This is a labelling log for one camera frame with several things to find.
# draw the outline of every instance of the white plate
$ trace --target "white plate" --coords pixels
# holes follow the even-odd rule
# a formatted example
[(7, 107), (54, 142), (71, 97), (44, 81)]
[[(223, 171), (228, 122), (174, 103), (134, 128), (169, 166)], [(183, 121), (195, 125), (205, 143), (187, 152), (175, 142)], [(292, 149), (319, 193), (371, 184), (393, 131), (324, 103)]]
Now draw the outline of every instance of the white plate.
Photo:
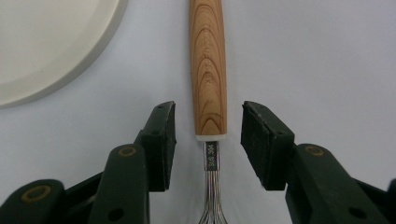
[(128, 0), (3, 0), (0, 107), (60, 89), (88, 68), (116, 32)]

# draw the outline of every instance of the metal whisk wire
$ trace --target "metal whisk wire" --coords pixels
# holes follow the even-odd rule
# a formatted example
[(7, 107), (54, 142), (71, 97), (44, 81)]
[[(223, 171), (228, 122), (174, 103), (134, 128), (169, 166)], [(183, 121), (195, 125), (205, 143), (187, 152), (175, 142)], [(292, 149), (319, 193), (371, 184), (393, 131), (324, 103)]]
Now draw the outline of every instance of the metal whisk wire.
[(199, 224), (227, 224), (220, 202), (218, 142), (205, 143), (205, 210)]

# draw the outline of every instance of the white background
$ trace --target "white background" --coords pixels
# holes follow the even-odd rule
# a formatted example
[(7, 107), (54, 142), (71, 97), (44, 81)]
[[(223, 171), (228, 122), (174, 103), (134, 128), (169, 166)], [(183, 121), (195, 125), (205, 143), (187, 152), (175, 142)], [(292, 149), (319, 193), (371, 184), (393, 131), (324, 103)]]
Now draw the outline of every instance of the white background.
[[(355, 178), (396, 177), (396, 2), (223, 0), (228, 138), (220, 183), (229, 223), (290, 223), (284, 192), (265, 191), (239, 144), (245, 100), (270, 107), (296, 143), (329, 149)], [(202, 145), (195, 141), (189, 1), (130, 0), (120, 28), (80, 77), (0, 110), (0, 202), (40, 178), (66, 188), (101, 172), (132, 143), (151, 109), (175, 101), (171, 188), (151, 193), (151, 223), (198, 223)]]

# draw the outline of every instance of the whisk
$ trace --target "whisk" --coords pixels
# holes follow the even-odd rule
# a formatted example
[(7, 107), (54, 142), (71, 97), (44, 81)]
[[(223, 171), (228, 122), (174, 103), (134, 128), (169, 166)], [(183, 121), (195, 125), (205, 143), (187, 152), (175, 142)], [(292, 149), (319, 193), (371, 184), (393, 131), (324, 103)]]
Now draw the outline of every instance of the whisk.
[(227, 133), (227, 91), (221, 0), (191, 0), (190, 52), (195, 133), (205, 141), (205, 211), (199, 223), (223, 224), (219, 140)]

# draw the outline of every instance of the wooden handle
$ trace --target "wooden handle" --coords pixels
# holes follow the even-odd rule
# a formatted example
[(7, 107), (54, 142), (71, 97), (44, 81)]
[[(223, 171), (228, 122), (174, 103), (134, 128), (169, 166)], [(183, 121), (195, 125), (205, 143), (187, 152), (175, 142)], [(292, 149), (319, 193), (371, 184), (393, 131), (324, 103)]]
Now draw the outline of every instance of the wooden handle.
[(191, 0), (190, 53), (195, 133), (198, 140), (218, 141), (227, 133), (221, 0)]

